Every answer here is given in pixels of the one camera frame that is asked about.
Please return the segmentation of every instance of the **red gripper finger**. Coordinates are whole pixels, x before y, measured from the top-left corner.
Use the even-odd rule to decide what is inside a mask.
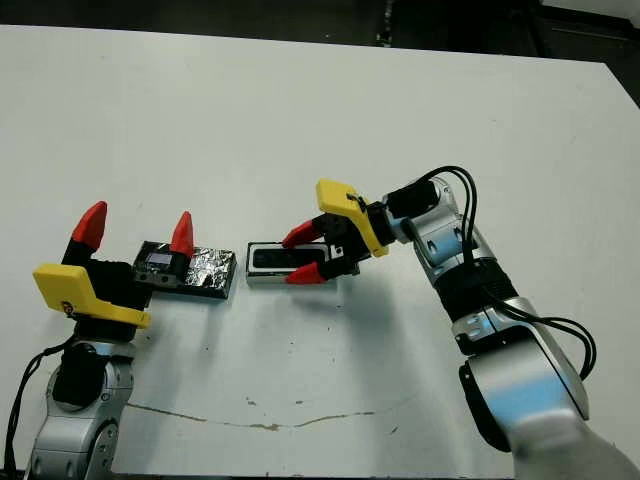
[[[78,243],[84,243],[94,251],[100,248],[104,235],[104,224],[107,219],[107,202],[100,201],[85,212],[71,238]]]
[[[189,212],[184,212],[180,217],[180,221],[173,231],[169,250],[183,253],[189,258],[193,256],[193,224]]]
[[[285,279],[287,283],[296,285],[309,285],[314,283],[324,283],[327,281],[318,271],[318,262],[303,265],[297,270],[291,272]]]
[[[289,235],[282,241],[282,246],[285,248],[295,247],[302,243],[313,242],[321,236],[322,233],[317,232],[313,227],[313,221],[309,220],[291,230]]]

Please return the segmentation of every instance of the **wire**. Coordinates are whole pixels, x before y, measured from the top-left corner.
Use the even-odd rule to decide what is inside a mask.
[[[38,370],[38,368],[40,367],[40,363],[42,362],[42,359],[44,357],[48,357],[49,355],[61,352],[62,350],[70,346],[74,340],[75,336],[72,335],[60,345],[45,348],[42,352],[33,357],[27,364],[27,368],[25,369],[24,374],[22,375],[22,380],[20,381],[20,386],[18,387],[18,393],[16,393],[16,398],[13,401],[13,406],[11,407],[11,413],[9,414],[9,425],[7,426],[7,436],[4,445],[4,471],[9,480],[15,480],[17,478],[16,459],[15,452],[13,450],[13,439],[16,435],[16,430],[18,429],[20,406],[22,404],[22,394],[24,393],[24,389],[27,386],[27,382],[36,372],[36,370]]]
[[[419,179],[419,181],[430,180],[440,173],[451,173],[455,175],[464,186],[466,198],[461,227],[462,254],[464,265],[467,268],[473,268],[473,230],[478,206],[478,191],[476,189],[475,182],[473,181],[473,177],[467,170],[455,165],[447,165],[444,167],[436,168],[435,170],[432,170],[423,175]],[[420,234],[417,231],[413,221],[410,218],[405,218],[402,221],[402,227],[403,230],[409,234],[414,245],[416,245],[416,247],[420,251],[420,254],[423,257],[427,257],[428,250],[424,245],[424,242],[422,241],[422,238],[420,237]],[[580,378],[584,380],[589,376],[589,374],[595,367],[597,358],[597,347],[593,336],[583,325],[581,325],[579,322],[576,322],[575,320],[569,320],[566,318],[538,317],[536,315],[520,310],[513,305],[509,305],[508,303],[503,302],[502,300],[495,297],[490,291],[488,291],[486,287],[483,287],[483,291],[487,296],[488,303],[491,306],[493,306],[496,310],[509,315],[515,320],[527,323],[539,323],[541,325],[555,328],[556,330],[560,330],[578,338],[582,342],[585,351],[582,368],[580,369]]]
[[[493,304],[493,307],[496,310],[499,310],[503,313],[506,313],[514,320],[519,320],[526,323],[540,323],[542,325],[546,325],[551,328],[555,328],[557,330],[561,330],[565,333],[573,335],[578,338],[583,346],[584,346],[584,360],[582,363],[582,368],[580,369],[580,378],[582,380],[586,379],[596,364],[596,358],[598,355],[596,342],[589,330],[587,330],[583,325],[576,322],[575,320],[569,320],[567,318],[561,317],[538,317],[531,313],[520,310],[519,308],[514,307],[513,305],[509,305],[502,300],[496,298],[491,292],[489,292],[486,288],[484,289],[484,294],[488,297],[488,299]],[[576,331],[573,328],[561,325],[562,323],[568,323],[570,325],[575,326],[578,330]]]
[[[478,205],[478,191],[471,174],[457,165],[445,165],[424,174],[418,181],[430,180],[440,173],[451,173],[458,177],[466,193],[465,209],[462,215],[462,256],[468,268],[473,266],[473,226]]]

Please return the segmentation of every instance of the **small display screen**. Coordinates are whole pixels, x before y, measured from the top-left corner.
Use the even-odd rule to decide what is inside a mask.
[[[171,263],[171,255],[167,253],[151,253],[147,257],[147,262],[169,265]]]
[[[314,261],[324,261],[324,251],[318,248],[263,248],[253,252],[255,268],[298,268]]]

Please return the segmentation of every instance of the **yellow bracket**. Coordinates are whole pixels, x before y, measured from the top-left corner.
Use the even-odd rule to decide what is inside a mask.
[[[316,195],[320,210],[351,220],[374,257],[382,257],[389,253],[389,248],[383,247],[376,237],[366,210],[363,212],[360,209],[357,201],[358,192],[355,188],[345,183],[323,178],[316,185]]]
[[[146,312],[97,298],[84,267],[43,263],[33,277],[47,306],[54,310],[129,323],[138,328],[147,328],[151,323],[151,315]]]

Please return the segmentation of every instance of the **white table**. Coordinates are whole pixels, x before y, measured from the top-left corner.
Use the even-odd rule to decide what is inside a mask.
[[[72,329],[30,272],[104,199],[99,258],[133,260],[183,209],[197,244],[239,257],[226,302],[153,299],[131,402],[203,421],[127,407],[115,471],[511,475],[410,247],[334,288],[250,289],[243,273],[248,241],[316,215],[318,178],[377,199],[454,163],[519,291],[593,332],[590,423],[640,462],[639,152],[640,112],[601,64],[1,27],[2,432],[27,360]],[[57,362],[25,394],[20,467]]]

